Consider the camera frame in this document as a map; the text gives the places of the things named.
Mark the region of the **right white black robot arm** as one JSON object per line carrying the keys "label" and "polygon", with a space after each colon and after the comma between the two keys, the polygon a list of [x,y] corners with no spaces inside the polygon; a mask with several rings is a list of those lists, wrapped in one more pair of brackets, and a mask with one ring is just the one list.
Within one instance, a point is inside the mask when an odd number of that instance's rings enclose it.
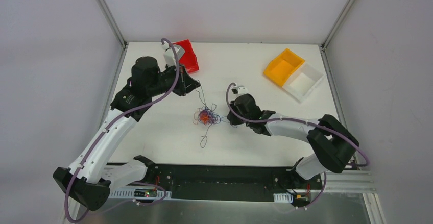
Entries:
{"label": "right white black robot arm", "polygon": [[229,102],[227,116],[232,125],[245,124],[255,133],[284,136],[308,143],[313,154],[303,157],[290,170],[290,182],[303,188],[310,179],[325,171],[341,173],[356,152],[359,142],[332,115],[306,122],[270,110],[261,110],[250,94]]}

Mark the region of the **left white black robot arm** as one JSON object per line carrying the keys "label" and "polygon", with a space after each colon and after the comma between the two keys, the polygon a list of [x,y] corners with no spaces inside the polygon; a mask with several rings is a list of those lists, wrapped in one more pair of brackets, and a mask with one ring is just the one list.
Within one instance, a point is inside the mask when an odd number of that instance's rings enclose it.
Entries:
{"label": "left white black robot arm", "polygon": [[199,87],[200,83],[182,64],[166,64],[161,71],[155,58],[138,58],[126,85],[115,95],[105,121],[89,145],[69,167],[55,170],[53,178],[65,196],[96,211],[118,188],[136,181],[151,185],[156,178],[156,172],[150,168],[154,162],[144,156],[136,156],[116,169],[105,170],[105,166],[123,138],[155,104],[154,97],[170,93],[186,96]]}

